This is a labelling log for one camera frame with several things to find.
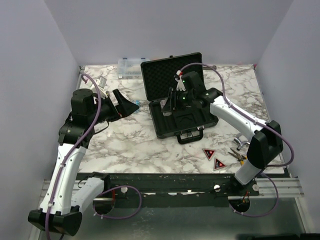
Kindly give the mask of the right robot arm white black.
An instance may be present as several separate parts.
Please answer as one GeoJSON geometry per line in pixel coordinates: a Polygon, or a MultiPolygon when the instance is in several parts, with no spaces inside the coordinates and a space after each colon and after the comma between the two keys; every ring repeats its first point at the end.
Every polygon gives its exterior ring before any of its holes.
{"type": "Polygon", "coordinates": [[[234,195],[243,195],[248,190],[248,183],[283,151],[279,123],[274,120],[265,123],[233,104],[220,90],[214,87],[207,89],[195,71],[186,74],[178,71],[175,80],[177,86],[169,89],[162,108],[165,115],[186,107],[209,109],[211,115],[226,121],[249,141],[247,160],[230,183],[230,191],[234,195]]]}

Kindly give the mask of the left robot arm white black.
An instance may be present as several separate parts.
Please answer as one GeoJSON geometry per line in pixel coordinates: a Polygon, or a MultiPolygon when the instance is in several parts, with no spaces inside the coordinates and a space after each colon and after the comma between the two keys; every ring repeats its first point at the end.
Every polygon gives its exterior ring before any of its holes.
{"type": "Polygon", "coordinates": [[[92,173],[84,186],[74,192],[78,169],[95,125],[115,122],[133,114],[139,106],[113,90],[114,105],[105,95],[99,97],[87,88],[77,89],[71,98],[71,112],[58,132],[57,160],[47,192],[38,209],[29,212],[28,221],[46,233],[74,236],[82,223],[84,211],[95,197],[107,197],[111,191],[107,174],[92,173]]]}

